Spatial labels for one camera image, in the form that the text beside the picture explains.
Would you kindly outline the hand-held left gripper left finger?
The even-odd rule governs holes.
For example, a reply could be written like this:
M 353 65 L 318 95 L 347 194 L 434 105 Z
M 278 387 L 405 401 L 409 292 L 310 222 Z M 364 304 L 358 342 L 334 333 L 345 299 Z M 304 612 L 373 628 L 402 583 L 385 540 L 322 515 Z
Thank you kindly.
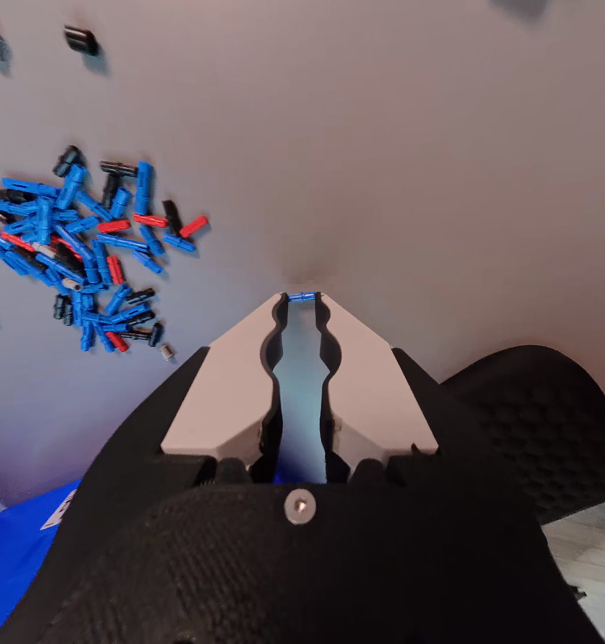
M 213 341 L 162 441 L 167 455 L 236 458 L 247 468 L 277 460 L 288 295 L 277 293 Z

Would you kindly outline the pile of small lego pins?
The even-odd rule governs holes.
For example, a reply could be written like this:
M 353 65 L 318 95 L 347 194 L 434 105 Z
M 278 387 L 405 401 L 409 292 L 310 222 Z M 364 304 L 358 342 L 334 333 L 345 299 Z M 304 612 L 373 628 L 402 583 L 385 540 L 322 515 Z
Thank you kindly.
M 194 254 L 209 217 L 184 223 L 171 200 L 153 214 L 154 168 L 143 160 L 100 161 L 105 184 L 96 200 L 84 161 L 76 146 L 64 150 L 53 167 L 61 185 L 1 180 L 0 261 L 56 290 L 53 317 L 80 328 L 81 351 L 100 342 L 109 353 L 124 353 L 131 341 L 160 349 L 165 326 L 153 310 L 156 290 L 130 286 L 115 251 L 160 276 L 167 247 Z

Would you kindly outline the black lego pin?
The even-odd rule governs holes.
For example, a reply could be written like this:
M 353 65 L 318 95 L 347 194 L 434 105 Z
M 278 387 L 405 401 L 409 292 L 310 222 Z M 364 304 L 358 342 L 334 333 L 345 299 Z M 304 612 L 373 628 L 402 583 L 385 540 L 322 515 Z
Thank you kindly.
M 100 45 L 90 30 L 65 25 L 64 36 L 68 46 L 73 51 L 89 57 L 100 55 Z

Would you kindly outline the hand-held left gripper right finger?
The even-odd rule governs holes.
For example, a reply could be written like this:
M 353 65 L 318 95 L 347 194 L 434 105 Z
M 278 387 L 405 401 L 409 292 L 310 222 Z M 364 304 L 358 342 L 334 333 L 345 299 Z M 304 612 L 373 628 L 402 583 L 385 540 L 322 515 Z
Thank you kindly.
M 363 460 L 435 455 L 437 440 L 392 346 L 323 293 L 315 296 L 322 385 L 320 437 L 327 471 L 354 471 Z

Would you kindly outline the blue storage bin white tag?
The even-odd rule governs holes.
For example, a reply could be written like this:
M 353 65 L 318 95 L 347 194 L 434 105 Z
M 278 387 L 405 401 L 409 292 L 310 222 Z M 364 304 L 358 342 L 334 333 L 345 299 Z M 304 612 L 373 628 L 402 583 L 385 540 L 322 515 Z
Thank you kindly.
M 81 479 L 0 513 L 0 627 L 42 566 Z

